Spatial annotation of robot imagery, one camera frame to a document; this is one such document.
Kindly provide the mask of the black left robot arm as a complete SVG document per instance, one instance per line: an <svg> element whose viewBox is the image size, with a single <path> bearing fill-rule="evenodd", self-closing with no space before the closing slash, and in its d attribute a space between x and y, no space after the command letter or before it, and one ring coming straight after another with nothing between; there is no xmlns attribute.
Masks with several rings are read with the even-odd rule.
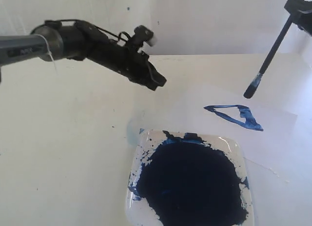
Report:
<svg viewBox="0 0 312 226"><path fill-rule="evenodd" d="M29 35L2 36L0 65L33 58L46 62L89 59L155 91L167 80L141 50L145 43L154 46L155 42L154 32L143 25L136 27L130 36L124 31L113 34L83 20L47 20Z"/></svg>

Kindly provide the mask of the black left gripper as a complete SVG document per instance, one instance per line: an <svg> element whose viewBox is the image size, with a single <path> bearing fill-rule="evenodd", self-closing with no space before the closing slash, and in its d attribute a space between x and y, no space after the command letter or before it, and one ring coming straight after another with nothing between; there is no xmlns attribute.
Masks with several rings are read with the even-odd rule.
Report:
<svg viewBox="0 0 312 226"><path fill-rule="evenodd" d="M94 42L86 58L152 91L167 82L166 78L148 62L147 54L121 46L112 39Z"/></svg>

